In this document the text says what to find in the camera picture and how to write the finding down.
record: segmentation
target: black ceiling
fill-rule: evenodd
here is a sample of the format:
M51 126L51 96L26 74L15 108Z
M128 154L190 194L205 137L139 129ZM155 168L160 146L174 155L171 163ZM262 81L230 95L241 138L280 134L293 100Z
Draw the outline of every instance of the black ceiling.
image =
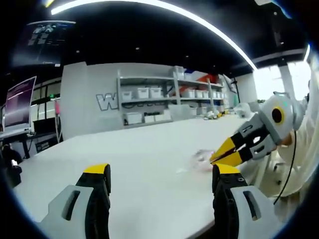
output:
M18 37L27 22L59 19L77 22L70 34L63 55L63 64L85 60L87 64L143 62L181 65L208 73L238 75L251 71L243 58L221 38L202 25L175 12L132 2L100 2L66 10L51 16L53 7L65 3L56 0L49 9L29 3L19 8L15 32ZM306 48L305 34L294 20L287 19L274 4L258 6L254 0L165 0L207 20L246 52L250 59ZM7 53L14 45L8 41ZM303 54L284 57L301 59ZM257 67L282 61L282 57L256 63ZM1 69L1 82L14 84L37 74L39 81L61 75L61 68L28 67L19 70Z

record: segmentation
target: white storage bin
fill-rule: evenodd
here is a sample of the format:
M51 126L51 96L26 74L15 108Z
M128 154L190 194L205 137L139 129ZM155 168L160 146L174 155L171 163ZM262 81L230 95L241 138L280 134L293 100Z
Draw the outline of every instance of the white storage bin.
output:
M187 80L187 81L192 81L191 74L185 73L184 75L185 75L185 80Z
M198 115L205 115L207 114L207 107L204 106L204 107L198 107L197 108L197 114Z
M211 93L212 93L213 99L214 99L214 98L217 98L217 93L216 93L216 91L212 91Z
M164 115L155 116L155 121L163 121L163 120L165 120L165 116Z
M190 108L190 111L191 111L191 114L192 114L193 116L196 116L196 115L197 115L197 107Z
M193 89L186 89L183 93L182 96L185 98L195 98L195 90Z
M123 101L130 101L132 99L132 91L122 91Z
M154 116L145 116L144 121L145 121L145 123L152 123L155 121L155 118L154 118Z
M152 87L150 88L150 98L158 99L162 98L161 88L160 87Z
M142 123L142 113L139 112L132 112L132 113L125 113L126 120L128 124L136 124Z
M150 95L150 92L149 92L148 87L136 89L136 98L137 99L149 98L149 95Z
M164 120L171 120L171 115L169 110L164 110Z
M185 74L184 74L184 68L181 66L174 66L169 70L169 74L172 77L175 77L179 80L184 80L185 79Z
M209 98L209 93L208 91L203 91L203 98L208 99Z
M195 91L195 96L196 96L196 98L203 98L203 91L196 90Z

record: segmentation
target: pink object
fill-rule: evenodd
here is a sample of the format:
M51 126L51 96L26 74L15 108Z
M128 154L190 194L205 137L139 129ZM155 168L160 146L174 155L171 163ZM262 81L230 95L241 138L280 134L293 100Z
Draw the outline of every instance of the pink object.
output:
M59 115L60 114L60 105L59 105L59 103L58 103L58 101L55 101L55 113L57 114L57 115Z

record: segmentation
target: monitor screen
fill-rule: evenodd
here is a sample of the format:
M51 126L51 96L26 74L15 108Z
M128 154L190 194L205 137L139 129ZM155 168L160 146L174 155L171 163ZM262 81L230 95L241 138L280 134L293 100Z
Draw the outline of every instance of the monitor screen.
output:
M4 126L27 124L36 76L27 79L8 90L4 110Z
M29 23L13 51L11 67L51 64L59 67L63 46L73 21L38 21Z

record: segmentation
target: white table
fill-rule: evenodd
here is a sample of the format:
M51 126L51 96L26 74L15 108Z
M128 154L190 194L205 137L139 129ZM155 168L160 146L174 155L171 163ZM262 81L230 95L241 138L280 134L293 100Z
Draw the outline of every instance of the white table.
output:
M110 163L111 239L183 239L214 223L211 172L187 171L199 149L217 149L244 119L191 119L77 136L20 164L14 191L34 221L90 165Z

